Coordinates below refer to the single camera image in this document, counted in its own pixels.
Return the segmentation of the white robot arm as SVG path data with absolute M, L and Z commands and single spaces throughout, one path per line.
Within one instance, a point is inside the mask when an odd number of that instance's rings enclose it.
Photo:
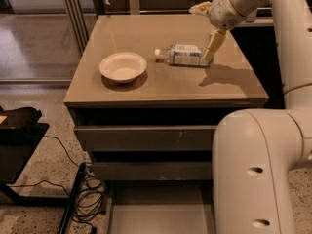
M 212 59 L 227 31 L 249 13 L 272 9 L 285 106 L 244 109 L 214 132 L 216 234 L 296 234 L 288 172 L 307 167 L 312 152 L 312 13 L 306 0 L 213 0 L 191 8 L 216 30 Z

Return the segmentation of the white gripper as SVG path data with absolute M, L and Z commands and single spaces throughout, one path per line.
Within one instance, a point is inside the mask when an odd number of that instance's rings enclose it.
M 236 11 L 230 0 L 213 0 L 212 3 L 209 1 L 202 2 L 192 6 L 189 13 L 198 16 L 208 15 L 211 25 L 219 28 L 210 34 L 210 41 L 204 53 L 204 60 L 206 61 L 211 61 L 214 58 L 215 53 L 225 41 L 225 30 L 232 30 L 246 19 L 245 16 L 241 16 Z

